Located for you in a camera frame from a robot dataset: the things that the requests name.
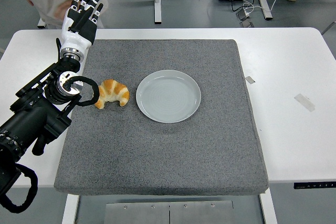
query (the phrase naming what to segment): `white robotic hand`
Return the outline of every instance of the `white robotic hand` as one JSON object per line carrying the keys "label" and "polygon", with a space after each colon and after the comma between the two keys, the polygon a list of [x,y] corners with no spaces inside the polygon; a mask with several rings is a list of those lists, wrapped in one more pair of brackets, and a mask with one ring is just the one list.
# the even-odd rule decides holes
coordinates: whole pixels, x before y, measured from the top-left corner
{"label": "white robotic hand", "polygon": [[95,10],[98,1],[72,0],[62,27],[61,58],[74,58],[79,62],[84,60],[95,40],[97,20],[103,8],[103,4],[99,4]]}

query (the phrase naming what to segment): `white table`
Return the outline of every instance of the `white table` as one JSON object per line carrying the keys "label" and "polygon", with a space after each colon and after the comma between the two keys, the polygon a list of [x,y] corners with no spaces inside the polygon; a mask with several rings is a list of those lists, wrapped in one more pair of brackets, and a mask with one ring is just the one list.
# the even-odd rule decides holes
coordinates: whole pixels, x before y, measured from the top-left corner
{"label": "white table", "polygon": [[[0,124],[13,113],[15,93],[57,60],[58,30],[17,32],[0,61]],[[313,28],[105,29],[96,39],[234,39],[238,44],[270,182],[336,180],[336,61]],[[310,112],[294,99],[314,105]],[[20,163],[39,186],[53,186],[65,133]],[[19,178],[16,187],[30,181]]]}

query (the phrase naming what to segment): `metal joint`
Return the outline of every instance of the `metal joint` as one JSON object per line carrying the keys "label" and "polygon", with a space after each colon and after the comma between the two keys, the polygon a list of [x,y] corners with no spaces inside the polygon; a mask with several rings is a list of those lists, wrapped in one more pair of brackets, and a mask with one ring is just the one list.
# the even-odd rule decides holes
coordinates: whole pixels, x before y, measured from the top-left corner
{"label": "metal joint", "polygon": [[82,62],[84,60],[84,55],[78,49],[75,48],[69,48],[69,47],[63,48],[60,55],[61,58],[72,58],[79,62]]}

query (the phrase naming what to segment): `croissant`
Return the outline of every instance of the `croissant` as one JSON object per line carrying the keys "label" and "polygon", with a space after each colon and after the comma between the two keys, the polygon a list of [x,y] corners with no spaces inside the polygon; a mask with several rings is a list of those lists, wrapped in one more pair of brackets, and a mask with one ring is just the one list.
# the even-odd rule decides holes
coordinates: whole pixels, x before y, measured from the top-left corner
{"label": "croissant", "polygon": [[95,106],[100,110],[104,108],[105,102],[119,101],[120,106],[125,106],[130,98],[130,92],[124,84],[115,80],[105,80],[99,86],[99,100]]}

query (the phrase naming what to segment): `chair leg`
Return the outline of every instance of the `chair leg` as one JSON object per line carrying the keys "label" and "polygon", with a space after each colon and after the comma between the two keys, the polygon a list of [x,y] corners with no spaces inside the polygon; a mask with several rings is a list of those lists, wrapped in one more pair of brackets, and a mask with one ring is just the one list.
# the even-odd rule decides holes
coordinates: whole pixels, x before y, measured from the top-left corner
{"label": "chair leg", "polygon": [[323,32],[321,32],[321,35],[325,34],[335,23],[336,21],[332,22]]}

